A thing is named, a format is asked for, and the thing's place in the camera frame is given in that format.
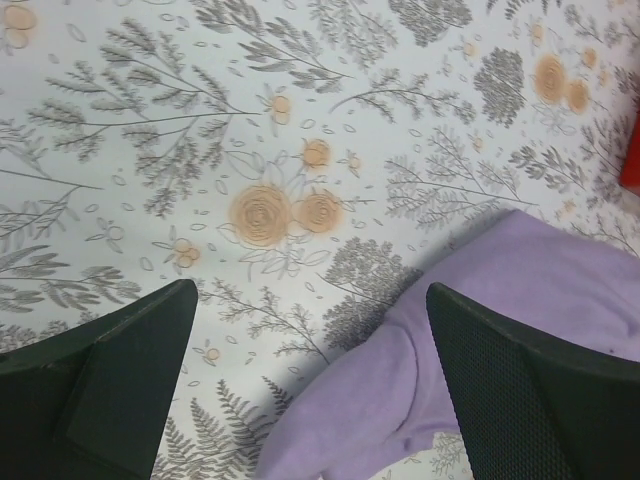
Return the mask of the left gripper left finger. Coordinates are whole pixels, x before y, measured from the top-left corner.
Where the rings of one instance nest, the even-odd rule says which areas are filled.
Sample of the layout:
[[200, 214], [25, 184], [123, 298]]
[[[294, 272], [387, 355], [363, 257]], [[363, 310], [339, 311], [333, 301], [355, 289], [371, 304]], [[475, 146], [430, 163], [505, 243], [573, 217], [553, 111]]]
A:
[[197, 301], [177, 280], [2, 354], [2, 478], [150, 478]]

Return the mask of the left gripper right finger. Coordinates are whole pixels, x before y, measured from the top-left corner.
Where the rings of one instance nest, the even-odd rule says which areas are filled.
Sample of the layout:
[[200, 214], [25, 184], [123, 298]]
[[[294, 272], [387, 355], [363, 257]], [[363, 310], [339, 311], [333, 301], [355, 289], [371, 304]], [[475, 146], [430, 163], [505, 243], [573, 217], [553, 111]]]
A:
[[639, 365], [561, 340], [441, 284], [429, 323], [477, 479], [636, 479]]

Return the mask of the purple t shirt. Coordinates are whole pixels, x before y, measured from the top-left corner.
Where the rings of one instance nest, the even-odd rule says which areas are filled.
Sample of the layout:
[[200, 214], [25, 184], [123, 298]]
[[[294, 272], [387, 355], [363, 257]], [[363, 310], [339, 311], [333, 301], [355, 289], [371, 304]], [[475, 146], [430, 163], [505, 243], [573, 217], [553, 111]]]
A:
[[427, 270], [296, 397], [257, 478], [367, 479], [458, 431], [426, 310], [437, 282], [563, 340], [639, 357], [638, 259], [515, 210]]

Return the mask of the red plastic tray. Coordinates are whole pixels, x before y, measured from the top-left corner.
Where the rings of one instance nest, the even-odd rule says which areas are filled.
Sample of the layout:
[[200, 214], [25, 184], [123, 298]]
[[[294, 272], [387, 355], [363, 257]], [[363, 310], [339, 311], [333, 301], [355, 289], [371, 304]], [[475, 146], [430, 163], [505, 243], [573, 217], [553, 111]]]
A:
[[634, 128], [626, 158], [620, 173], [619, 185], [638, 196], [640, 192], [640, 113], [636, 112]]

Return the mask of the floral table cloth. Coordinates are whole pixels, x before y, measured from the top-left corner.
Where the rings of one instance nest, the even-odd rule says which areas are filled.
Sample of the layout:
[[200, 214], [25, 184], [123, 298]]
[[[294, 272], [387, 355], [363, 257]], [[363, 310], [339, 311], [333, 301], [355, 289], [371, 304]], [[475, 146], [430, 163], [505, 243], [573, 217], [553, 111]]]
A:
[[5, 1], [1, 347], [194, 281], [152, 477], [248, 479], [472, 228], [637, 255], [638, 106], [635, 1]]

